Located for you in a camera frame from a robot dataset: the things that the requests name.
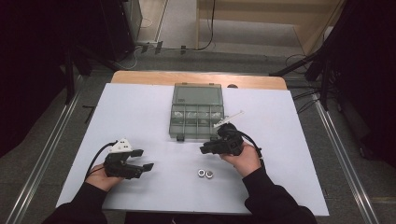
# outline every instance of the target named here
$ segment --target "gray floor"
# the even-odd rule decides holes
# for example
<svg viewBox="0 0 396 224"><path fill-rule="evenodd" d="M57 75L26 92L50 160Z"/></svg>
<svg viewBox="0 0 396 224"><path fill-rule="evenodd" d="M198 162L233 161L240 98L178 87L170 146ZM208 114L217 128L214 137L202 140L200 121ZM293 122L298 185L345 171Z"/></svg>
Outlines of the gray floor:
<svg viewBox="0 0 396 224"><path fill-rule="evenodd" d="M169 6L175 4L176 1L169 0ZM173 20L172 18L166 18L166 15L172 14L170 11L165 14L165 21ZM169 44L167 47L173 47L172 36L169 35L171 28L169 27L171 27L169 23L165 22L163 24L160 39L164 41L164 44ZM120 62L120 64L133 70L226 72L266 76L265 74L285 67L287 56L300 52L293 37L289 35L282 36L282 34L290 34L290 31L282 33L278 27L267 28L277 30L275 32L277 37L268 37L266 39L267 42L263 45L266 46L268 44L270 47L263 47L254 52L242 49L256 49L254 48L256 42L247 43L248 46L245 46L246 48L242 47L242 49L240 45L230 46L230 43L222 45L222 47L222 39L218 37L216 39L216 47L213 44L212 47L215 48L205 52L188 51L186 54L181 55L179 51L163 49L160 54L155 54L154 50L150 49L142 54L139 50L136 54L131 54L126 60ZM289 42L276 42L280 38L289 39ZM175 42L175 45L180 45L180 43L189 44L182 41L182 39L179 39L179 41ZM293 57L288 61L288 64L296 60L298 60L298 57ZM48 169L44 173L21 223L40 223L54 209L62 190L63 182L67 177L79 144L88 127L86 120L90 114L90 109L83 106L96 105L104 86L112 78L112 72L102 65L93 63L93 66L95 70L92 76L84 77L85 82L76 107L65 126ZM309 91L307 88L293 88L295 86L307 86L302 75L292 73L285 76L285 79L293 95ZM0 174L0 223L6 223L23 185L34 169L57 119L64 110L64 99L65 91L61 92L52 102L25 140L0 159L0 170L2 170ZM312 97L307 96L295 101L296 109L301 108L310 100L312 100ZM329 106L337 132L340 134L348 156L373 203L380 223L394 223L394 220L396 220L396 213L394 213L396 210L396 169L382 161L367 161L363 159L359 153L359 145L347 126L347 121L343 114L337 110L336 101L333 99L329 100ZM317 109L311 106L302 112L299 118L330 211L329 217L318 217L318 223L364 223L361 211L334 153L332 143ZM109 223L123 223L123 212L106 211L106 215Z"/></svg>

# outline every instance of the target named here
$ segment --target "black sleeve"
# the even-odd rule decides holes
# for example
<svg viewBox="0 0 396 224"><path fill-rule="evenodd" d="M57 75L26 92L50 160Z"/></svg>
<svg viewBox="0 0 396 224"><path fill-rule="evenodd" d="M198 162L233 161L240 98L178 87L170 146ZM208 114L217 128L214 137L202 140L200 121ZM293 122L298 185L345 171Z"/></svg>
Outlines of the black sleeve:
<svg viewBox="0 0 396 224"><path fill-rule="evenodd" d="M106 191L84 182L73 201L59 206L43 223L105 224L102 204L106 196Z"/></svg>
<svg viewBox="0 0 396 224"><path fill-rule="evenodd" d="M243 179L249 197L245 206L259 223L316 224L312 212L297 202L281 186L275 185L259 168Z"/></svg>

